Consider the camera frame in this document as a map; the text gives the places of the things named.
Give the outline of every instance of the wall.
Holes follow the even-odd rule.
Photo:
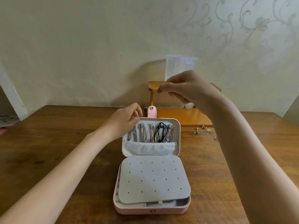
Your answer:
[[[299,96],[286,112],[284,118],[299,127]]]
[[[7,99],[2,87],[0,86],[0,116],[1,115],[16,115],[12,105]]]
[[[0,11],[0,58],[28,113],[149,105],[147,81],[180,53],[240,110],[283,116],[299,94],[299,0],[0,0]]]

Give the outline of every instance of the wooden stool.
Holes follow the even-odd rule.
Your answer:
[[[158,90],[162,83],[164,82],[148,82],[151,106],[154,105],[154,92]],[[157,108],[157,118],[177,119],[181,126],[213,126],[211,120],[197,108]]]

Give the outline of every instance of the pink jewelry box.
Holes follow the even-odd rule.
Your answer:
[[[150,106],[148,108],[148,117],[141,118],[141,120],[153,120],[153,121],[172,121],[174,122],[176,127],[176,135],[174,135],[174,138],[177,139],[177,149],[176,149],[176,156],[180,153],[180,138],[181,138],[181,125],[176,119],[167,119],[167,118],[156,118],[156,108],[155,106]],[[124,150],[124,142],[126,140],[126,135],[123,136],[122,140],[122,153],[128,157],[130,155],[126,154]],[[154,203],[138,203],[138,204],[122,204],[119,203],[119,201],[116,200],[118,198],[118,185],[119,185],[119,179],[120,179],[120,173],[121,173],[121,165],[118,170],[118,176],[116,179],[116,185],[114,189],[114,195],[113,195],[113,202],[114,207],[116,211],[119,214],[122,215],[178,215],[184,213],[191,202],[191,197],[185,199],[179,199],[179,200],[171,200],[171,201],[163,201],[161,204],[160,202],[154,202]]]

